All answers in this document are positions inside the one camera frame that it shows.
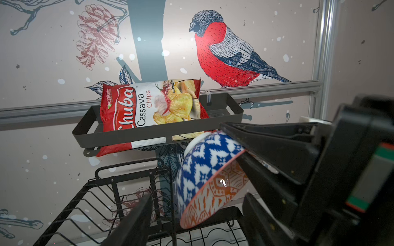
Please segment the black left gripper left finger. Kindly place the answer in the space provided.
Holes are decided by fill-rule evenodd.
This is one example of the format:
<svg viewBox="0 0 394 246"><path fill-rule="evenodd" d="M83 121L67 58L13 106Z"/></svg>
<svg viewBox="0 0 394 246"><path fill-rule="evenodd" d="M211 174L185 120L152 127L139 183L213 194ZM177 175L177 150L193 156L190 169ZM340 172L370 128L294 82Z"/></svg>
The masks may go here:
<svg viewBox="0 0 394 246"><path fill-rule="evenodd" d="M144 195L101 246L145 246L152 215L152 195Z"/></svg>

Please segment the red patterned bowl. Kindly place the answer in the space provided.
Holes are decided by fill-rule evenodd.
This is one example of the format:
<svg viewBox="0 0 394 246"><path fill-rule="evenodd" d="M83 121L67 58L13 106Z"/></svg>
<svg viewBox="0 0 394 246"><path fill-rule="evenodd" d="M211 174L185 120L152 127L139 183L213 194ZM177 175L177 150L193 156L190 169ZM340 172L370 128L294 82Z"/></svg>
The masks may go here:
<svg viewBox="0 0 394 246"><path fill-rule="evenodd" d="M189 143L175 178L181 228L206 221L245 187L249 179L237 162L245 152L223 131L203 133Z"/></svg>

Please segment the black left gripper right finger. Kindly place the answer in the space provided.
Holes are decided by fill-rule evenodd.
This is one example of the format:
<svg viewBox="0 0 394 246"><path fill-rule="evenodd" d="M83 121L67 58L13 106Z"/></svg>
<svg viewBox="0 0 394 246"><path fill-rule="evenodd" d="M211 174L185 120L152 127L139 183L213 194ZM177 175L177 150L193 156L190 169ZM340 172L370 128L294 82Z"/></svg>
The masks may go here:
<svg viewBox="0 0 394 246"><path fill-rule="evenodd" d="M248 193L243 205L244 234L250 246L294 246L295 242Z"/></svg>

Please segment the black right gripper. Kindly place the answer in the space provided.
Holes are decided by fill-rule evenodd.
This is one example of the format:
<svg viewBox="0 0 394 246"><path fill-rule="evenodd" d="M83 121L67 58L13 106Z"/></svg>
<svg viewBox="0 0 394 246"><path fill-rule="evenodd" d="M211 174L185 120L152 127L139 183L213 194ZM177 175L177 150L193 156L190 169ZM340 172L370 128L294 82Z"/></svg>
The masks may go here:
<svg viewBox="0 0 394 246"><path fill-rule="evenodd" d="M274 218L319 246L394 243L394 100L357 96L341 105L320 155L319 123L220 129L245 152L236 158ZM312 173L303 193L303 185Z"/></svg>

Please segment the black wire dish rack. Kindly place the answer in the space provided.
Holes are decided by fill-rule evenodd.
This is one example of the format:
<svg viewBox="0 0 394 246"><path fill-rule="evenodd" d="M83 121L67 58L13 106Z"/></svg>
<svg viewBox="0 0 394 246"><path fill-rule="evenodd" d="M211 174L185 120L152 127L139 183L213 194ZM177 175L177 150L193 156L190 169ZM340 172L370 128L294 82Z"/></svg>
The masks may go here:
<svg viewBox="0 0 394 246"><path fill-rule="evenodd" d="M102 168L90 179L45 232L38 246L100 246L133 214L144 197L149 198L136 214L134 237L147 246L245 246L242 213L225 208L195 229L180 227L170 187L172 172L161 158L152 169L102 177Z"/></svg>

